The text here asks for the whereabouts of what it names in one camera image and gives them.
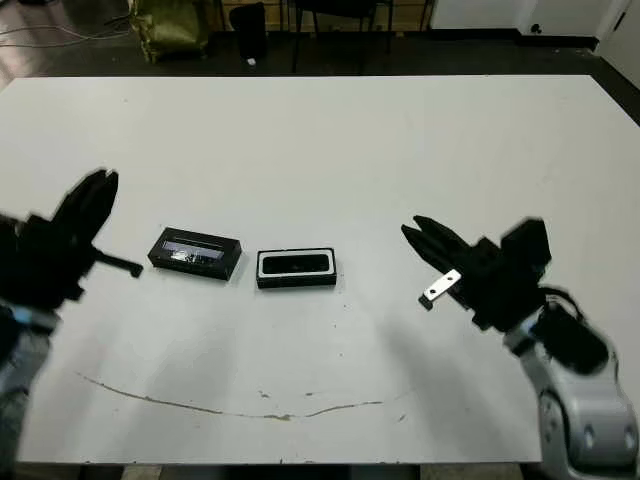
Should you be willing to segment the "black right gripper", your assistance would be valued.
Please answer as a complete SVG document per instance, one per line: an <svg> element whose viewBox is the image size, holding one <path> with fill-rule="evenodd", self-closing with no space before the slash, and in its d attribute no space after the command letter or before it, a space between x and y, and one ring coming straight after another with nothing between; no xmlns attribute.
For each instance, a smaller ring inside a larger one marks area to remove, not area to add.
<svg viewBox="0 0 640 480"><path fill-rule="evenodd" d="M544 274L542 237L503 237L498 244L487 237L469 244L440 222L413 217L417 228L401 231L418 256L441 273L419 297L430 311L447 294L473 312L481 330L501 333L513 329L544 303L539 282Z"/></svg>

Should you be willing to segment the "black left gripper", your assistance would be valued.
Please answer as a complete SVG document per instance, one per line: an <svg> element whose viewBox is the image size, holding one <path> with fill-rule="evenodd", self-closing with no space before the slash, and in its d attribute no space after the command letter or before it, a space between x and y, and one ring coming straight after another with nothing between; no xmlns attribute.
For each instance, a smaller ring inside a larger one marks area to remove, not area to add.
<svg viewBox="0 0 640 480"><path fill-rule="evenodd" d="M119 174L99 169L83 178L56 209L52 219L31 215L16 232L14 301L55 310L84 293L80 280L97 263L138 278L143 266L109 255L94 239L109 218L118 191Z"/></svg>

